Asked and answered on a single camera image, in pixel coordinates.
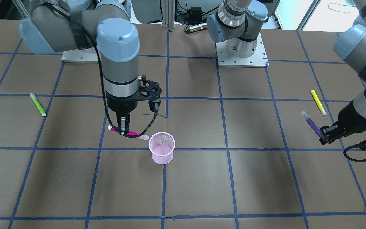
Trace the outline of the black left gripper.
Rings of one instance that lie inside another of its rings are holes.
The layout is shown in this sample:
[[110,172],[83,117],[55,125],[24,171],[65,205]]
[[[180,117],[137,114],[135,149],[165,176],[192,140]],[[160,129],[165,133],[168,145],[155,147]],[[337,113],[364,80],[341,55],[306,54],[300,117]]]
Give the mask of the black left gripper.
[[[366,132],[366,117],[357,111],[353,102],[350,102],[340,111],[337,122],[331,126],[322,126],[320,128],[322,135],[320,142],[322,145],[326,145],[337,139],[360,132]],[[366,145],[366,140],[358,145]]]

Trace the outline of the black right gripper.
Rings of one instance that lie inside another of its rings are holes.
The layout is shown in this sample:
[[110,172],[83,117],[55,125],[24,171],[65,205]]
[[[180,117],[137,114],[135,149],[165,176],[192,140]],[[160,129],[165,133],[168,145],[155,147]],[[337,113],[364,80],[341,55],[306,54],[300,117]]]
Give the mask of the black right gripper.
[[110,110],[116,113],[117,125],[120,132],[129,132],[130,113],[136,109],[138,102],[134,100],[106,96],[107,104]]

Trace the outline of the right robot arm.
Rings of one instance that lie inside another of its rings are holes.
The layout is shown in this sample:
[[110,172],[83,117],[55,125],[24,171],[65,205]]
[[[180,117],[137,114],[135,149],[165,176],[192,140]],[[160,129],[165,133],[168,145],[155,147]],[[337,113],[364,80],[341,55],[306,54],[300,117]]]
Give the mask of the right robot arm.
[[129,130],[138,102],[138,30],[129,0],[31,0],[19,31],[34,54],[62,52],[69,63],[99,63],[104,103],[116,113],[119,131]]

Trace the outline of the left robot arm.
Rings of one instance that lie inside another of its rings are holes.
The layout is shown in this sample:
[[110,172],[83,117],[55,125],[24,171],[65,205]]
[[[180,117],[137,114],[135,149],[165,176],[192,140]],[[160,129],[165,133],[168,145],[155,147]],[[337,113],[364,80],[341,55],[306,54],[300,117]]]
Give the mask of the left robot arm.
[[[366,0],[353,2],[364,25],[353,25],[346,30],[335,42],[333,50],[366,82]],[[207,26],[216,43],[230,39],[255,42],[266,18],[267,8],[260,2],[226,0],[216,14],[208,17]],[[340,111],[337,122],[320,128],[319,137],[325,145],[360,132],[366,132],[366,89]]]

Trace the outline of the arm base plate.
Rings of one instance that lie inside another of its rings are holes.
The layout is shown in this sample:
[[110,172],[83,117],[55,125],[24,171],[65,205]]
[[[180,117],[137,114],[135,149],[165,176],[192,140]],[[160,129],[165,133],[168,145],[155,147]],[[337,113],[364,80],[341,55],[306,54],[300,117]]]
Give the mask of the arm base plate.
[[68,50],[62,53],[61,61],[66,63],[98,63],[95,48]]
[[261,33],[251,42],[233,38],[215,44],[218,64],[222,67],[269,67]]

